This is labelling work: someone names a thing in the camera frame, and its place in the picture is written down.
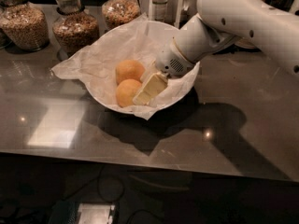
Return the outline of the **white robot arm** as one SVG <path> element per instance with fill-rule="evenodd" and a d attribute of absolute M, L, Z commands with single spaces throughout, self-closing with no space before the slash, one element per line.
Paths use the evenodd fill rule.
<path fill-rule="evenodd" d="M 299 17 L 262 0 L 197 0 L 197 13 L 163 46 L 133 102 L 146 105 L 209 54 L 247 39 L 293 76 L 299 67 Z"/>

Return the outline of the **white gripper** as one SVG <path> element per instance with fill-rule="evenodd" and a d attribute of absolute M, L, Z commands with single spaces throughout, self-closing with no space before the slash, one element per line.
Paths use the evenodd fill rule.
<path fill-rule="evenodd" d="M 147 105 L 153 98 L 167 88 L 168 79 L 171 77 L 185 76 L 195 67 L 180 52 L 176 42 L 172 39 L 163 46 L 162 50 L 146 68 L 140 80 L 143 82 L 141 88 L 133 98 L 135 105 Z"/>

